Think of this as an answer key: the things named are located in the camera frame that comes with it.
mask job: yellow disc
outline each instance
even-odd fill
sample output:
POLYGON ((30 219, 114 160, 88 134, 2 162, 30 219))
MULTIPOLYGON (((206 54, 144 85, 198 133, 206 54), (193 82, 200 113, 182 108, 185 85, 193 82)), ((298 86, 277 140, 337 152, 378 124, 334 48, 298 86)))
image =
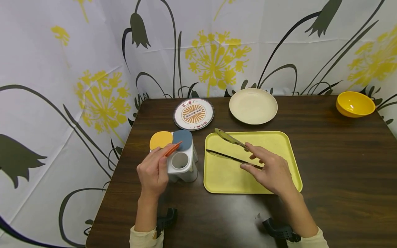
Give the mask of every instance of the yellow disc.
POLYGON ((172 143, 172 133, 167 131, 160 131, 153 134, 152 138, 150 139, 150 150, 156 149, 158 146, 160 148, 164 148, 169 143, 172 143))

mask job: right hand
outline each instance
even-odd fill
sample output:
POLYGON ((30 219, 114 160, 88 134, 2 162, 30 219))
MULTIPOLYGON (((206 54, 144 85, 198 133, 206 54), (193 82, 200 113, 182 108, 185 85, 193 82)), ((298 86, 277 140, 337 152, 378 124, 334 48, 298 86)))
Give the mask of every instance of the right hand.
POLYGON ((248 142, 245 145, 252 152, 250 159, 259 158, 264 166, 262 170, 258 170, 251 165, 241 164, 242 169, 251 173, 260 184, 282 199, 298 193, 285 159, 261 146, 253 146, 248 142))
POLYGON ((167 157, 164 155, 172 148, 168 144, 163 149, 157 147, 137 166, 142 185, 141 197, 157 201, 168 183, 167 157))

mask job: yellow bowl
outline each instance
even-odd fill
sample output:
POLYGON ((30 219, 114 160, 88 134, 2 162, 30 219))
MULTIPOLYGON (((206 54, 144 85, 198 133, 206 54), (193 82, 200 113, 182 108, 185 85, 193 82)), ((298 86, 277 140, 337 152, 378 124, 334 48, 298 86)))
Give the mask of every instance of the yellow bowl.
POLYGON ((358 118, 374 112, 375 104, 364 94, 355 91, 345 91, 338 95, 336 108, 344 116, 358 118))

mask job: cream sleeve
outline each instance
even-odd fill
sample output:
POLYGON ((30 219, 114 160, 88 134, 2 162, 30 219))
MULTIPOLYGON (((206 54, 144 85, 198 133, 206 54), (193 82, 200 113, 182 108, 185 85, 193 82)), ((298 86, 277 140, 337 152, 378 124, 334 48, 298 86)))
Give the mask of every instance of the cream sleeve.
POLYGON ((141 233, 135 231, 135 226, 131 228, 131 234, 129 237, 130 248, 162 248, 164 241, 164 231, 160 237, 156 239, 156 229, 148 232, 141 233))
POLYGON ((296 243, 287 240, 287 245, 288 248, 329 248, 320 228, 318 229, 316 236, 302 238, 296 243))

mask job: forearm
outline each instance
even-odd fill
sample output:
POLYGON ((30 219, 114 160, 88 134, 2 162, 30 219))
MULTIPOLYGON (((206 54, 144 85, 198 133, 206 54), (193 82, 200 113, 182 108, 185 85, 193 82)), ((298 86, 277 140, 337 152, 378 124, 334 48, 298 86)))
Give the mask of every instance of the forearm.
POLYGON ((150 232, 157 225, 158 198, 141 195, 138 200, 137 218, 135 220, 135 231, 150 232))
POLYGON ((293 193, 282 197, 288 222, 294 232, 303 238, 313 237, 318 232, 318 227, 310 215, 309 210, 299 193, 293 193))

